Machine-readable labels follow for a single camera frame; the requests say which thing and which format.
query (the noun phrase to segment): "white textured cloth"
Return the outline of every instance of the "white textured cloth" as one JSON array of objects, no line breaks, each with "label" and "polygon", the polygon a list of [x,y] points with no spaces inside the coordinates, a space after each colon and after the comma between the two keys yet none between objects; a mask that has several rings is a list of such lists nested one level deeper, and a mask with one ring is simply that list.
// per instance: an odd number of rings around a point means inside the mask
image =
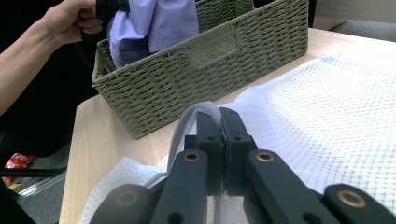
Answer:
[{"label": "white textured cloth", "polygon": [[[369,60],[334,47],[219,106],[238,112],[258,147],[279,154],[309,188],[323,193],[329,185],[348,184],[396,214],[396,63],[391,59]],[[151,169],[140,167],[136,174]],[[213,223],[212,200],[207,223]],[[221,223],[248,223],[241,202],[220,199]]]},{"label": "white textured cloth", "polygon": [[166,175],[163,167],[142,165],[130,158],[123,157],[92,190],[79,223],[90,223],[96,209],[113,189],[126,184],[149,188],[152,181],[162,175]]}]

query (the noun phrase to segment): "lavender cloth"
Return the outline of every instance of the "lavender cloth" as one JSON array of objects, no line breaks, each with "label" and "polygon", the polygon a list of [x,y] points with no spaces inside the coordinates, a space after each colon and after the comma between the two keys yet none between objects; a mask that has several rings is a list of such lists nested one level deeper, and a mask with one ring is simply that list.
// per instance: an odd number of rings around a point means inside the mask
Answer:
[{"label": "lavender cloth", "polygon": [[108,25],[117,68],[199,34],[194,0],[129,0],[129,6],[131,12],[117,11]]}]

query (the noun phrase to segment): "wooden table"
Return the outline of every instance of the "wooden table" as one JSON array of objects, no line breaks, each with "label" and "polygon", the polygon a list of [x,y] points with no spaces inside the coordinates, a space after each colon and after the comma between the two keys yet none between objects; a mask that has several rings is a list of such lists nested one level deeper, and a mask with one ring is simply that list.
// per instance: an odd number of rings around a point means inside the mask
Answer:
[{"label": "wooden table", "polygon": [[[313,60],[333,45],[361,51],[361,55],[366,57],[393,57],[396,62],[396,43],[314,29],[309,29],[308,37],[308,51],[303,57],[223,97],[216,103],[231,102],[247,87],[262,84]],[[165,157],[176,124],[175,121],[144,138],[134,140],[100,95],[82,103],[76,114],[60,223],[79,223],[92,189],[123,156],[149,165],[154,165]]]}]

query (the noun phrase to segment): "gray floor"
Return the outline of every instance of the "gray floor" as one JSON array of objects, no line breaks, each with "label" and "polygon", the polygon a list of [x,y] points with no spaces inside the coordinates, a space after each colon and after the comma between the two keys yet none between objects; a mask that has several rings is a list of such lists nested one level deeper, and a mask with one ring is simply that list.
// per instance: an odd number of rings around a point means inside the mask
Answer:
[{"label": "gray floor", "polygon": [[[67,145],[47,158],[37,158],[31,168],[57,169],[66,167],[69,151],[70,145]],[[25,192],[29,187],[31,189],[37,186],[37,183],[47,183],[54,179],[56,181],[49,183],[49,186],[47,185],[44,190],[19,201],[21,207],[36,223],[54,224],[58,222],[64,194],[64,175],[52,179],[24,178],[23,185],[16,189],[17,192]]]},{"label": "gray floor", "polygon": [[[396,24],[371,21],[346,21],[332,29],[333,32],[359,35],[396,42]],[[37,159],[34,167],[53,168],[67,164],[69,146],[44,159]],[[64,180],[25,200],[21,205],[37,223],[56,223],[59,219]]]}]

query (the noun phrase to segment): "human hand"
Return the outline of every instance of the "human hand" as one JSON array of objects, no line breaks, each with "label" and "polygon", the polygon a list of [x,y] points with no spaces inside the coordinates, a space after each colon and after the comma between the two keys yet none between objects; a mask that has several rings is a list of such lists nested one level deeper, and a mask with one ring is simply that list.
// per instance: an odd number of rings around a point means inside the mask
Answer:
[{"label": "human hand", "polygon": [[43,21],[59,45],[81,40],[81,32],[96,34],[102,31],[102,21],[97,20],[95,0],[64,0],[51,7]]}]

